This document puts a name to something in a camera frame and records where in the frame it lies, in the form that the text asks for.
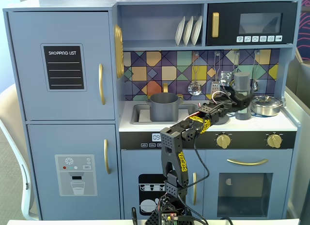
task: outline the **microwave display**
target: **microwave display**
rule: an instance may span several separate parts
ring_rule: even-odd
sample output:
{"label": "microwave display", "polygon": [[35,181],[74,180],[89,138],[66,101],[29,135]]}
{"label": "microwave display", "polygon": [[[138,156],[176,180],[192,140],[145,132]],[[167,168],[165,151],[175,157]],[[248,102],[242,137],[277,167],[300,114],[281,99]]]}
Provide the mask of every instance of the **microwave display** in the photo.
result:
{"label": "microwave display", "polygon": [[280,33],[282,13],[240,15],[239,34]]}

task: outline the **saucepan lid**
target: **saucepan lid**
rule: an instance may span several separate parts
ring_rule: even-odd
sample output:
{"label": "saucepan lid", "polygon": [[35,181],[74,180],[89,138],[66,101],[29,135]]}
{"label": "saucepan lid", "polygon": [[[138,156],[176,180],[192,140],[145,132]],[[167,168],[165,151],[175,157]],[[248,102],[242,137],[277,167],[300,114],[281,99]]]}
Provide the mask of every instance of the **saucepan lid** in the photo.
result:
{"label": "saucepan lid", "polygon": [[259,106],[259,107],[277,108],[277,107],[282,106],[282,102],[279,99],[275,97],[270,97],[268,95],[255,96],[252,99],[252,103],[255,106]]}

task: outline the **pot handle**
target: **pot handle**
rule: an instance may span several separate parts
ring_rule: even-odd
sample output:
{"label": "pot handle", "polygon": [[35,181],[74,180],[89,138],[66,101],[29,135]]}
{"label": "pot handle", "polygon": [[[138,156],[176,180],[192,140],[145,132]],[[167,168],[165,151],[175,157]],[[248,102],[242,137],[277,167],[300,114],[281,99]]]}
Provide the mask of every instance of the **pot handle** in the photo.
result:
{"label": "pot handle", "polygon": [[179,97],[179,103],[182,104],[184,102],[184,97],[182,94],[177,94],[176,96]]}
{"label": "pot handle", "polygon": [[147,100],[145,102],[147,105],[151,106],[150,96],[147,96]]}

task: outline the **water glass icon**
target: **water glass icon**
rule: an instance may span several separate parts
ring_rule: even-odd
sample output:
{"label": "water glass icon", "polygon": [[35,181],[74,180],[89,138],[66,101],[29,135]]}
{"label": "water glass icon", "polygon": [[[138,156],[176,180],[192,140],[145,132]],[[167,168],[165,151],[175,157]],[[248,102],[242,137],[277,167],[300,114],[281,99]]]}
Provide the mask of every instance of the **water glass icon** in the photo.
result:
{"label": "water glass icon", "polygon": [[74,195],[84,195],[85,182],[73,181],[71,182]]}

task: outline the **stove knob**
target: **stove knob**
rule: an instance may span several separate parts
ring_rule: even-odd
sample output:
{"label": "stove knob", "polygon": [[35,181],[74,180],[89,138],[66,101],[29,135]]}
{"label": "stove knob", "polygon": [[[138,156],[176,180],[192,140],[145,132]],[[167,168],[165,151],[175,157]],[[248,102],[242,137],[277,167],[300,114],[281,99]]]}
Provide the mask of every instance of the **stove knob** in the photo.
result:
{"label": "stove knob", "polygon": [[273,148],[277,148],[277,149],[280,148],[281,142],[282,142],[282,139],[277,134],[270,135],[267,138],[267,144]]}
{"label": "stove knob", "polygon": [[222,148],[227,148],[229,144],[231,143],[231,139],[228,135],[219,135],[217,138],[217,145],[219,145]]}

